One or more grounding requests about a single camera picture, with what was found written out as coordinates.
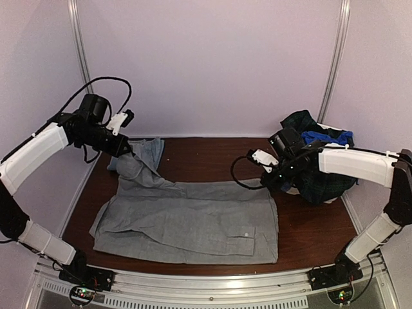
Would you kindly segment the light blue denim skirt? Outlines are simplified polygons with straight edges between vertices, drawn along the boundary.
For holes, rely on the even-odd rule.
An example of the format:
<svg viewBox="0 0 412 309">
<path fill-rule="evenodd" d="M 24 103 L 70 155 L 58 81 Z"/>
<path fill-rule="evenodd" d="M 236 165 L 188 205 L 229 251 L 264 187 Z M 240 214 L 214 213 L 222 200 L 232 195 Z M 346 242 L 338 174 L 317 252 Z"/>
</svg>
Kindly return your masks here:
<svg viewBox="0 0 412 309">
<path fill-rule="evenodd" d="M 165 141 L 158 137 L 129 141 L 126 145 L 128 153 L 119 158 L 112 156 L 107 170 L 116 171 L 124 176 L 139 173 L 142 169 L 158 174 L 164 146 Z"/>
</svg>

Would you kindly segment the grey shirt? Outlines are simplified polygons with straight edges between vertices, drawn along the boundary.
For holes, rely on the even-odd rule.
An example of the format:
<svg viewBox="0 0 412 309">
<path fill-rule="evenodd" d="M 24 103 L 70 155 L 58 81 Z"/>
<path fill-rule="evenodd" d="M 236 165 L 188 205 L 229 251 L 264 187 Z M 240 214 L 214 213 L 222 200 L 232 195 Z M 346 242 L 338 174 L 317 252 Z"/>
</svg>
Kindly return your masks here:
<svg viewBox="0 0 412 309">
<path fill-rule="evenodd" d="M 121 156 L 117 172 L 117 193 L 89 231 L 95 250 L 175 264 L 277 262 L 277 209 L 268 191 L 233 181 L 171 182 L 140 155 Z"/>
</svg>

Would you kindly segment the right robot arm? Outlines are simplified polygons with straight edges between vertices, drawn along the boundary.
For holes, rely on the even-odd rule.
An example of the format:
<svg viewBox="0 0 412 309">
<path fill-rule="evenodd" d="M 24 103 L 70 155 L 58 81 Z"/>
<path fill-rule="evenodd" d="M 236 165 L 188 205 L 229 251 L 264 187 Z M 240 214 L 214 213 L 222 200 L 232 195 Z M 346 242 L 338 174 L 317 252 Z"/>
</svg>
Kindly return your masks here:
<svg viewBox="0 0 412 309">
<path fill-rule="evenodd" d="M 384 135 L 383 142 L 374 138 L 366 142 L 362 135 L 357 145 L 378 151 L 411 150 L 411 135 L 405 136 L 402 130 L 395 132 L 392 129 L 389 133 L 400 134 Z M 345 209 L 342 200 L 309 210 L 310 204 L 300 197 L 274 194 L 280 220 L 278 265 L 286 265 L 276 266 L 277 269 L 332 263 L 342 246 L 356 234 L 350 214 L 356 215 L 354 217 L 357 217 L 362 228 L 366 227 L 388 202 L 389 189 L 359 180 L 359 185 L 347 191 L 345 197 L 351 202 L 351 212 Z M 411 268 L 411 226 L 391 238 L 382 247 L 382 253 L 390 269 Z"/>
</svg>

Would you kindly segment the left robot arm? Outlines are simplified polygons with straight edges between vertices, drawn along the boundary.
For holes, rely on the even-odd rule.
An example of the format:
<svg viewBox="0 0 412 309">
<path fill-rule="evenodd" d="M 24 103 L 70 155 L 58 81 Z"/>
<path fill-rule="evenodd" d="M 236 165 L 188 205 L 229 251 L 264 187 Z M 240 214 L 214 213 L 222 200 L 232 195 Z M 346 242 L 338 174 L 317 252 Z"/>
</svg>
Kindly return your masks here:
<svg viewBox="0 0 412 309">
<path fill-rule="evenodd" d="M 59 111 L 38 131 L 1 160 L 1 234 L 9 242 L 25 245 L 62 266 L 79 286 L 88 285 L 92 271 L 80 261 L 79 251 L 34 220 L 18 203 L 20 189 L 26 189 L 40 176 L 48 161 L 69 146 L 92 148 L 98 154 L 120 157 L 131 152 L 129 139 L 120 131 L 134 113 L 122 108 L 109 116 L 111 109 L 104 97 L 86 94 L 72 112 Z"/>
</svg>

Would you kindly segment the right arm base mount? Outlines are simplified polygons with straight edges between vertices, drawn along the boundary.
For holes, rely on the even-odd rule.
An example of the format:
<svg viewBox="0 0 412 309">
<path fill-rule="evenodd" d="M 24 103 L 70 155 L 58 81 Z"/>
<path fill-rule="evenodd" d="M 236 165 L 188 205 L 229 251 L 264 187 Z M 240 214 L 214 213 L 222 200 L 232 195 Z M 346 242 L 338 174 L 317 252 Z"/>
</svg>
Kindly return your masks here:
<svg viewBox="0 0 412 309">
<path fill-rule="evenodd" d="M 343 252 L 328 267 L 314 266 L 307 273 L 312 290 L 328 289 L 330 301 L 338 306 L 345 306 L 355 299 L 353 282 L 363 278 L 360 264 L 350 260 Z"/>
</svg>

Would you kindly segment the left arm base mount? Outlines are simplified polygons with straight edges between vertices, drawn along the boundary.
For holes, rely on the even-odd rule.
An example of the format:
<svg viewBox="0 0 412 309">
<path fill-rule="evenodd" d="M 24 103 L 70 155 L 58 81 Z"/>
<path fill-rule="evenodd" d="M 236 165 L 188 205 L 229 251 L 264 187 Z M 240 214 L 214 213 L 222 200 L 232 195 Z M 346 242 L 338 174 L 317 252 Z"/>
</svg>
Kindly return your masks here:
<svg viewBox="0 0 412 309">
<path fill-rule="evenodd" d="M 84 308 L 97 296 L 98 292 L 110 292 L 115 273 L 87 264 L 86 254 L 77 250 L 69 265 L 54 261 L 52 267 L 59 272 L 59 279 L 74 284 L 68 292 L 72 305 Z"/>
</svg>

